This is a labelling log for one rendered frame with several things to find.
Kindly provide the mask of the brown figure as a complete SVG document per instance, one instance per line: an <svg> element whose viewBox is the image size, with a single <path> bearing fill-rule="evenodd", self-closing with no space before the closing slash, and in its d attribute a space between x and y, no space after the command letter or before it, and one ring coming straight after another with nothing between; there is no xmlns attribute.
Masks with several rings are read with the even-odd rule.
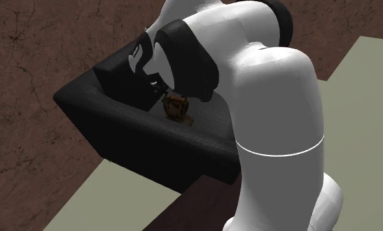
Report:
<svg viewBox="0 0 383 231"><path fill-rule="evenodd" d="M177 123L192 126L194 118L187 114L189 108L188 98L185 96L177 96L174 93L166 93L161 99L165 117Z"/></svg>

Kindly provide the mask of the black sofa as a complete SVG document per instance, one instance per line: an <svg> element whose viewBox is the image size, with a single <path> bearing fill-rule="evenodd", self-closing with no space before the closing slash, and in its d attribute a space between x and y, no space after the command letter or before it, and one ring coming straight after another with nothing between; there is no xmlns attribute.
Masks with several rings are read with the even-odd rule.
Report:
<svg viewBox="0 0 383 231"><path fill-rule="evenodd" d="M200 176L232 184L240 173L228 106L190 99L191 125L165 117L161 95L135 78L127 43L58 90L53 99L98 154L176 192Z"/></svg>

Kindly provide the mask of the beige floor rug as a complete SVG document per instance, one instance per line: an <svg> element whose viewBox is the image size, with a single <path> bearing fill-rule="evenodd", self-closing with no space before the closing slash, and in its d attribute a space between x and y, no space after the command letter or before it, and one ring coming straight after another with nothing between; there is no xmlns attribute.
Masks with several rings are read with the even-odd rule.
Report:
<svg viewBox="0 0 383 231"><path fill-rule="evenodd" d="M383 39L359 37L319 86L325 169L344 197L333 231L383 231ZM104 160L44 231L221 231L238 195L207 176L179 194Z"/></svg>

